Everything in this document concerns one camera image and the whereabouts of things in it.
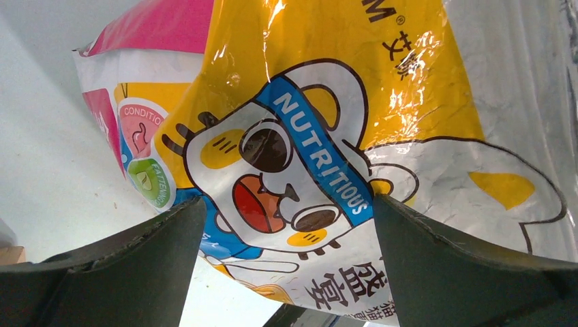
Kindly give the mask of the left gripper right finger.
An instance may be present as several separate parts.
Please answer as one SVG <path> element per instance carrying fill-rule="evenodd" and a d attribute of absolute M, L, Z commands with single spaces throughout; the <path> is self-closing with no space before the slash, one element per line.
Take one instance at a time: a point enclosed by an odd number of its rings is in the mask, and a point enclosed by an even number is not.
<path fill-rule="evenodd" d="M 386 195 L 376 234 L 401 326 L 576 326 L 577 265 L 513 251 Z"/>

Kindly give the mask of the cat food bag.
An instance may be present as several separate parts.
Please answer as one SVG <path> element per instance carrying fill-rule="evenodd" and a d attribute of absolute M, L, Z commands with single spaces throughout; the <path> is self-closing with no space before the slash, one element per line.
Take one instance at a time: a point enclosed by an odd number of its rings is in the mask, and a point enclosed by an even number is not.
<path fill-rule="evenodd" d="M 125 178 L 271 300 L 398 326 L 380 194 L 577 260 L 576 1 L 141 1 L 74 61 Z"/>

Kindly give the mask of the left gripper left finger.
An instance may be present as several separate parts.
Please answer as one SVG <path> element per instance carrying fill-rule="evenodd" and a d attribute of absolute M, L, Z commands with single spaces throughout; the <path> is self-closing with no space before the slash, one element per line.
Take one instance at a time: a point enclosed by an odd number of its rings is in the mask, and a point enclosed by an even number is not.
<path fill-rule="evenodd" d="M 207 209 L 188 200 L 40 263 L 1 267 L 2 326 L 178 326 Z"/>

